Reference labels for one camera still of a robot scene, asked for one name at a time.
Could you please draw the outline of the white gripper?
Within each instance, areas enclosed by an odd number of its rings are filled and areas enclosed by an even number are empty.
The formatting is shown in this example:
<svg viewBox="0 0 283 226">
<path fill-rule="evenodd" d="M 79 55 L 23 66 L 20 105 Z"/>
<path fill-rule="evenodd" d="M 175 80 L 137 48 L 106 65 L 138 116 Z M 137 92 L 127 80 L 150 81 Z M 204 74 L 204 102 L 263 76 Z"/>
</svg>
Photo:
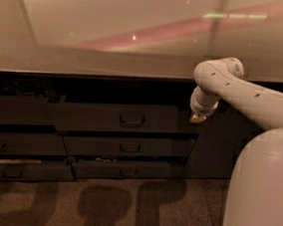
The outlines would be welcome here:
<svg viewBox="0 0 283 226">
<path fill-rule="evenodd" d="M 189 104 L 193 113 L 190 115 L 189 121 L 193 124 L 204 122 L 207 116 L 217 110 L 220 98 L 214 94 L 209 94 L 197 87 L 193 90 Z"/>
</svg>

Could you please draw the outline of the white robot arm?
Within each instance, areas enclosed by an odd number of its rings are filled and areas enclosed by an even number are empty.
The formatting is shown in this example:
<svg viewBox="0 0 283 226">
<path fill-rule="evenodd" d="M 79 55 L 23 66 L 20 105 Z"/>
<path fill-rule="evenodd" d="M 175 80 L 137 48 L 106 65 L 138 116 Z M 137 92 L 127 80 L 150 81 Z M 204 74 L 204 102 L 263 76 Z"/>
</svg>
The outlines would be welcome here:
<svg viewBox="0 0 283 226">
<path fill-rule="evenodd" d="M 190 120 L 205 120 L 224 100 L 264 129 L 234 165 L 223 226 L 283 226 L 283 93 L 245 81 L 243 72 L 236 58 L 196 66 Z"/>
</svg>

